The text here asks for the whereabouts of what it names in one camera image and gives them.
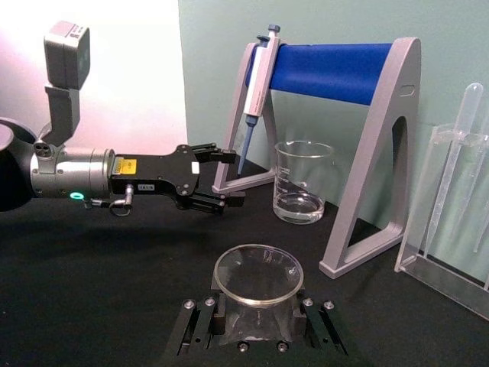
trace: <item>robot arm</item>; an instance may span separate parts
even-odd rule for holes
[[[61,21],[44,38],[50,124],[39,138],[10,119],[0,119],[0,211],[32,197],[82,200],[85,208],[131,212],[134,195],[170,196],[179,209],[222,213],[242,206],[243,193],[199,192],[199,165],[234,163],[236,153],[215,144],[178,145],[169,155],[116,154],[112,149],[67,148],[79,121],[79,89],[90,68],[89,29]],[[111,194],[124,199],[110,201]]]

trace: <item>white wall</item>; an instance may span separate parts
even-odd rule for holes
[[[59,20],[90,28],[91,69],[68,146],[168,154],[187,142],[177,0],[17,0],[0,12],[0,116],[36,134],[49,122],[44,35]]]

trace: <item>gray stand frame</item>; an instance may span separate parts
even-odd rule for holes
[[[241,60],[235,89],[231,123],[225,147],[232,149],[243,112],[247,87],[246,75],[255,44],[249,44]],[[385,60],[377,88],[368,111],[351,172],[338,208],[319,269],[337,278],[400,242],[406,226],[414,137],[419,102],[421,43],[418,38],[396,39]],[[226,180],[228,166],[219,164],[212,189],[216,193],[245,190],[273,182],[276,170],[274,145],[277,143],[274,111],[270,92],[263,118],[270,151],[270,170],[265,174]],[[358,218],[365,188],[387,143],[393,139],[393,210],[386,228],[349,245]]]

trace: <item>pipette stand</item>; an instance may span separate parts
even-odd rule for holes
[[[255,46],[249,44],[241,60],[225,149],[232,148],[235,142],[245,103],[246,77]],[[301,59],[294,62],[294,57]],[[313,70],[310,69],[311,64],[314,64]],[[282,45],[279,49],[270,89],[370,105],[324,258],[319,263],[319,269],[330,278],[339,277],[402,239],[409,203],[420,69],[421,43],[414,37],[399,38],[392,44]],[[292,78],[287,75],[289,71],[294,73]],[[227,181],[228,166],[219,164],[212,187],[215,192],[227,193],[273,182],[277,133],[270,90],[263,118],[270,152],[270,170],[264,174]],[[378,233],[350,245],[365,188],[390,138],[393,139],[390,221]]]
[[[449,194],[436,235],[427,244],[430,216],[442,189],[442,176],[450,168],[445,162],[454,143],[462,146],[461,156],[452,168],[457,175],[448,183]],[[488,151],[489,135],[461,134],[453,125],[433,129],[395,266],[395,271],[413,276],[486,320],[489,320],[489,241],[485,235],[489,222]],[[484,174],[479,174],[475,167],[483,167]],[[466,208],[460,205],[462,195],[468,200]]]

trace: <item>bolt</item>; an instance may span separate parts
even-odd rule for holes
[[[241,353],[244,353],[246,352],[248,349],[250,348],[250,346],[248,345],[248,343],[246,342],[239,342],[238,343],[238,350],[241,352]]]
[[[207,299],[204,301],[204,304],[206,304],[206,306],[209,306],[209,307],[210,307],[210,306],[214,306],[214,303],[215,303],[215,301],[214,301],[214,298],[212,298],[212,297],[209,297],[209,298],[207,298]]]
[[[196,303],[193,300],[188,300],[186,301],[183,306],[187,309],[190,310],[192,307],[194,307]]]
[[[327,300],[324,304],[322,304],[324,306],[325,309],[327,310],[332,310],[333,308],[335,308],[335,305],[333,304],[333,302],[331,302],[330,300]]]
[[[304,306],[312,306],[313,305],[313,300],[311,300],[310,298],[306,298],[305,300],[303,300],[303,304]]]
[[[285,353],[289,349],[289,345],[285,342],[279,342],[277,344],[277,349],[280,353]]]

